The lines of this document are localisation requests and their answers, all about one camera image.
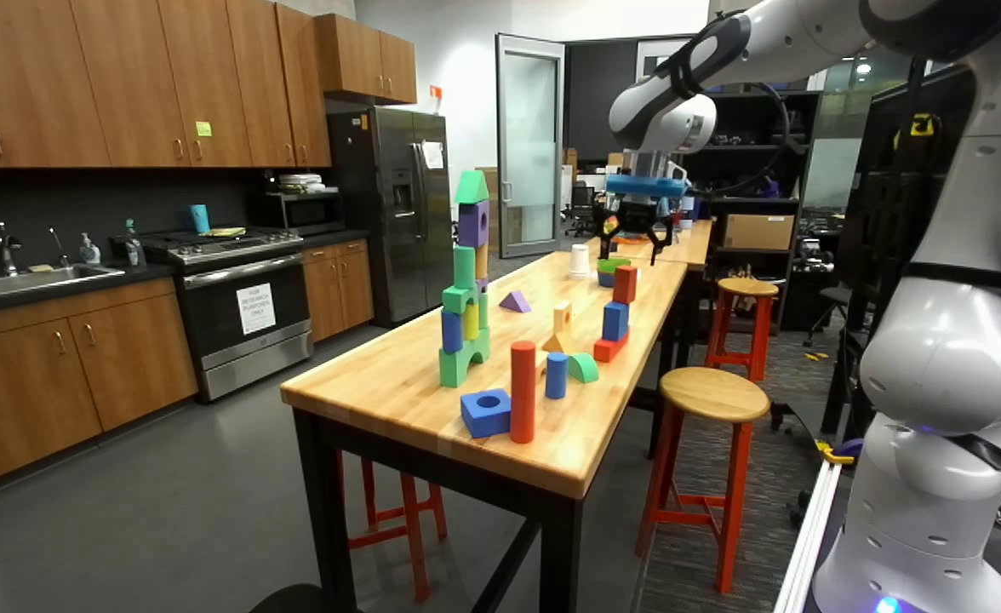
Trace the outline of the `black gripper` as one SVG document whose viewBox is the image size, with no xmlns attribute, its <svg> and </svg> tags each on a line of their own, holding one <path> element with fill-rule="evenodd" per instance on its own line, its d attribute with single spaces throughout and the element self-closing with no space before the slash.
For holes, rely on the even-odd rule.
<svg viewBox="0 0 1001 613">
<path fill-rule="evenodd" d="M 655 243 L 651 265 L 675 243 L 675 214 L 659 202 L 621 202 L 599 214 L 599 258 L 610 258 L 621 231 L 638 231 Z"/>
</svg>

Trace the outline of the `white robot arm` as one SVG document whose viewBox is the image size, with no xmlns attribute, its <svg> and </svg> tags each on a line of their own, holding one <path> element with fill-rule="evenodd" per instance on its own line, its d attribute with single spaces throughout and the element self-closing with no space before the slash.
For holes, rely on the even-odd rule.
<svg viewBox="0 0 1001 613">
<path fill-rule="evenodd" d="M 610 107 L 641 155 L 699 150 L 707 92 L 793 82 L 882 45 L 974 74 L 929 226 L 861 357 L 874 409 L 820 613 L 1001 613 L 984 559 L 1001 509 L 1001 0 L 760 0 L 699 32 Z"/>
</svg>

